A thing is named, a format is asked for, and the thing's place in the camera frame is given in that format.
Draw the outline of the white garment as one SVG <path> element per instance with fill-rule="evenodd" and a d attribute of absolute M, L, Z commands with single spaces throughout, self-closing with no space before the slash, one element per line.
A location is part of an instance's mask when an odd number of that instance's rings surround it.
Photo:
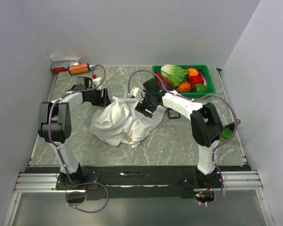
<path fill-rule="evenodd" d="M 89 131 L 111 146 L 124 143 L 136 148 L 161 123 L 166 110 L 158 106 L 152 118 L 148 118 L 135 110 L 137 104 L 133 98 L 112 97 L 110 105 L 94 113 Z"/>

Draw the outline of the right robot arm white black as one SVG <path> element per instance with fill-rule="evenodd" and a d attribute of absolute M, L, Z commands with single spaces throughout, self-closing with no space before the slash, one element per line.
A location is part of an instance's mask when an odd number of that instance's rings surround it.
<path fill-rule="evenodd" d="M 216 178 L 216 157 L 223 125 L 212 103 L 202 104 L 186 99 L 175 90 L 163 89 L 154 78 L 143 83 L 144 89 L 133 88 L 129 96 L 138 100 L 136 111 L 152 118 L 158 106 L 171 109 L 191 122 L 192 136 L 199 147 L 199 160 L 193 186 L 208 187 Z"/>

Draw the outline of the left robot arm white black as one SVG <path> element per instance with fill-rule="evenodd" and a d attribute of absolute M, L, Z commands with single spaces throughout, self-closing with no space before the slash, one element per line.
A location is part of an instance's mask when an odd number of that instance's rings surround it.
<path fill-rule="evenodd" d="M 70 142 L 71 110 L 85 102 L 92 106 L 108 106 L 110 99 L 107 89 L 101 87 L 103 82 L 102 77 L 78 77 L 77 83 L 64 96 L 40 103 L 38 135 L 49 143 L 56 154 L 60 164 L 58 181 L 73 189 L 81 188 L 84 178 Z"/>

